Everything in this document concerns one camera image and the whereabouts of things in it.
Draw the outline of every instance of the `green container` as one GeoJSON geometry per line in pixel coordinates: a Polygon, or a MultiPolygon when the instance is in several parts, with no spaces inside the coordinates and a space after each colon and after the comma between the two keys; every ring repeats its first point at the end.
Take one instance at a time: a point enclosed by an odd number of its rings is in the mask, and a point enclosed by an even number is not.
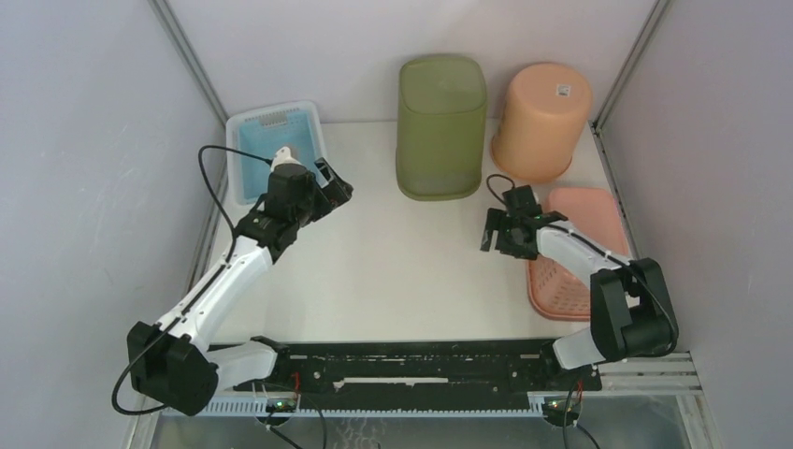
{"type": "Polygon", "coordinates": [[[484,76],[472,59],[429,56],[402,66],[396,136],[399,190],[422,201],[476,192],[482,182],[486,114],[484,76]]]}

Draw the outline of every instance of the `label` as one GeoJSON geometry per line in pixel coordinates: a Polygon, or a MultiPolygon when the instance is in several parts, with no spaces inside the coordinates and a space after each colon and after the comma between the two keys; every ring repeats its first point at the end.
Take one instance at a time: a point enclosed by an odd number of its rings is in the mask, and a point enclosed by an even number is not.
{"type": "Polygon", "coordinates": [[[570,89],[572,86],[569,84],[557,84],[556,85],[556,95],[557,96],[570,96],[570,89]]]}

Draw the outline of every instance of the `white table surface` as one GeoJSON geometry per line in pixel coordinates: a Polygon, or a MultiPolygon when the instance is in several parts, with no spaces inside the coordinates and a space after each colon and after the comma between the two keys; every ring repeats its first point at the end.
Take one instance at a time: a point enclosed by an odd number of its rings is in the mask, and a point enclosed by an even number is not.
{"type": "MultiPolygon", "coordinates": [[[[488,121],[483,174],[490,158],[488,121]]],[[[487,208],[484,186],[454,201],[418,202],[399,192],[397,123],[323,125],[328,161],[353,185],[353,199],[300,230],[297,241],[239,299],[216,342],[264,335],[280,341],[479,340],[560,337],[586,323],[538,315],[526,295],[526,263],[479,251],[487,208]]],[[[501,191],[506,182],[494,185],[501,191]]],[[[582,133],[568,171],[535,186],[609,189],[595,141],[582,133]]],[[[224,202],[236,223],[247,209],[224,202]]],[[[230,240],[223,222],[212,260],[230,240]]]]}

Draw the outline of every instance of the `blue plastic tray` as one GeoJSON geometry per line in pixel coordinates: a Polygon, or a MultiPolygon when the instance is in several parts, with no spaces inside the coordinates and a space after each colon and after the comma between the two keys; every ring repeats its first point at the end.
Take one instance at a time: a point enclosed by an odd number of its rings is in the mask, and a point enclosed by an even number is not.
{"type": "MultiPolygon", "coordinates": [[[[237,123],[235,148],[271,159],[280,148],[289,147],[293,157],[311,170],[320,183],[324,183],[314,165],[314,161],[324,157],[324,144],[312,103],[257,109],[229,119],[229,125],[237,123]]],[[[243,205],[252,204],[267,192],[270,168],[261,161],[229,154],[229,183],[235,200],[243,205]]]]}

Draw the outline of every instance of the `pink basket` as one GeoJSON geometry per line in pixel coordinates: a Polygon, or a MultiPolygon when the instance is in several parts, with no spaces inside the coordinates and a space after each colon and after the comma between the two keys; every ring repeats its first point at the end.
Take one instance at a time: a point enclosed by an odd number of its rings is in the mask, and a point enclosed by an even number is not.
{"type": "MultiPolygon", "coordinates": [[[[602,189],[560,187],[542,203],[543,211],[558,210],[585,235],[609,250],[627,254],[627,241],[612,195],[602,189]]],[[[550,319],[589,320],[589,288],[572,273],[546,257],[526,263],[528,299],[550,319]]]]}

